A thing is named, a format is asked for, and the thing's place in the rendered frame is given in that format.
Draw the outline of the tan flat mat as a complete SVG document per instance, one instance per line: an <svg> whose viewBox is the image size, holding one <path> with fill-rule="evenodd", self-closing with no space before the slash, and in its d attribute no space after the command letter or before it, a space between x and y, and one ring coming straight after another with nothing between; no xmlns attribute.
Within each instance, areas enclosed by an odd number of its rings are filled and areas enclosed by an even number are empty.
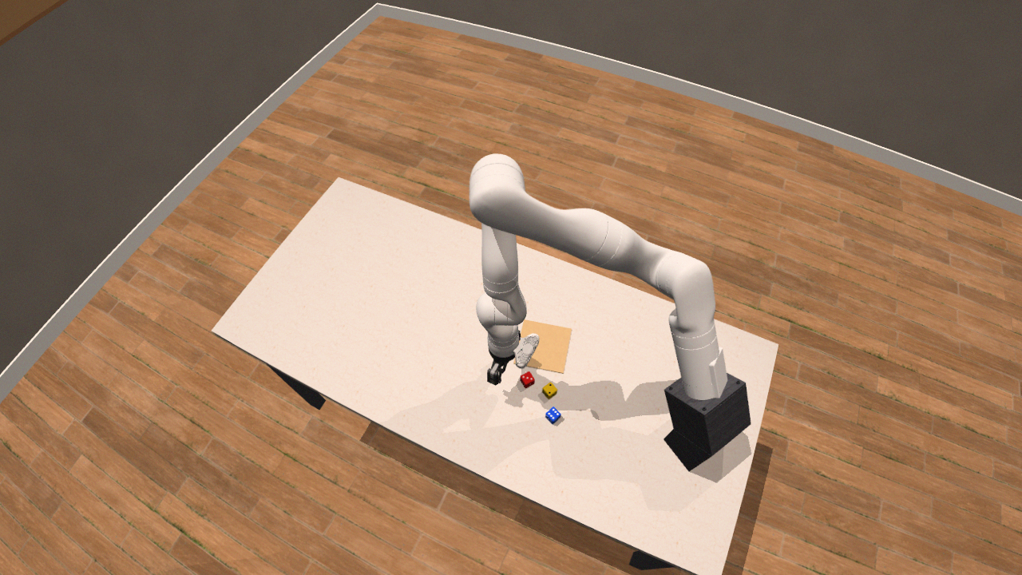
<svg viewBox="0 0 1022 575"><path fill-rule="evenodd" d="M527 367L546 369L547 371L564 374L567 348L572 334L572 328L559 327L547 323L535 323L526 320L522 325L521 338L527 335L539 335L539 346Z"/></svg>

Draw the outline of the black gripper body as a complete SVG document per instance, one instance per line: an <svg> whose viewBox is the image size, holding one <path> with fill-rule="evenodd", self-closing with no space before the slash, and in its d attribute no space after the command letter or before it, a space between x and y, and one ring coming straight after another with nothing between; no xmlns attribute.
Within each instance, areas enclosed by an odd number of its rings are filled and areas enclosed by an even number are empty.
<svg viewBox="0 0 1022 575"><path fill-rule="evenodd" d="M495 361L493 361L493 365L495 365L495 363L499 363L499 367L503 367L504 363L508 363L509 361L515 358L515 355L511 355L511 356L506 357L506 358L497 357L496 355L493 355L493 353L490 352L490 350L489 350L489 353L490 353L490 357L492 357L493 360L495 360Z"/></svg>

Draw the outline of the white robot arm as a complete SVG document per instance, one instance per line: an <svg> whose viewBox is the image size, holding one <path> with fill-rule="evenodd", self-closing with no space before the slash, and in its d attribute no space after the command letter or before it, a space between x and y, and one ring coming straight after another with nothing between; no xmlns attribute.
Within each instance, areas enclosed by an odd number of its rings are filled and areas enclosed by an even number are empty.
<svg viewBox="0 0 1022 575"><path fill-rule="evenodd" d="M481 221L485 292L476 302L476 315L487 330L493 355L515 355L516 367L523 369L539 346L535 332L519 343L518 324L527 314L518 284L516 236L522 236L610 272L641 278L673 299L669 330L685 393L697 400L721 398L727 369L713 320L711 269L706 263L648 243L603 212L558 210L541 203L525 192L521 167L506 154L487 154L475 164L469 179L469 207Z"/></svg>

